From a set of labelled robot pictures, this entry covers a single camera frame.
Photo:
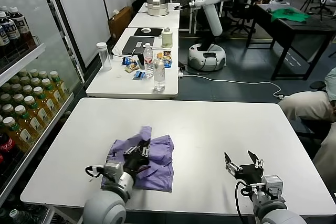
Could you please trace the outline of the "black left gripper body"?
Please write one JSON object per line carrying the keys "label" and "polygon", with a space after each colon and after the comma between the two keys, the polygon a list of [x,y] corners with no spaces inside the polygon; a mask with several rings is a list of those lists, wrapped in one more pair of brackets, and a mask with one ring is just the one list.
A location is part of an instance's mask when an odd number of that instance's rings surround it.
{"label": "black left gripper body", "polygon": [[142,166],[149,165],[149,158],[138,151],[125,153],[123,154],[123,158],[123,170],[129,174],[137,174],[142,171]]}

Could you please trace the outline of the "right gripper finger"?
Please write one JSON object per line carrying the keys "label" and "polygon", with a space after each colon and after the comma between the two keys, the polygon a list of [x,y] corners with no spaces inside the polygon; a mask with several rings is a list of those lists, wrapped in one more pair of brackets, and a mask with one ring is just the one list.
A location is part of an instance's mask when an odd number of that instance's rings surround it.
{"label": "right gripper finger", "polygon": [[224,158],[225,158],[225,169],[230,174],[235,174],[236,172],[240,171],[240,166],[234,164],[226,152],[224,152]]}
{"label": "right gripper finger", "polygon": [[259,159],[256,154],[248,150],[248,155],[251,158],[253,164],[255,165],[255,168],[263,168],[264,160]]}

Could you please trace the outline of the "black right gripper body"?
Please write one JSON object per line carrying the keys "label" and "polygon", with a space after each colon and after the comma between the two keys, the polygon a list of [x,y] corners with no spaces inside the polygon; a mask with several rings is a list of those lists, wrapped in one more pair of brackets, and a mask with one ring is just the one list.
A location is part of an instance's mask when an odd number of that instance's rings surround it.
{"label": "black right gripper body", "polygon": [[253,164],[242,165],[235,171],[235,178],[244,181],[245,184],[256,184],[261,183],[263,173],[263,168],[256,168]]}

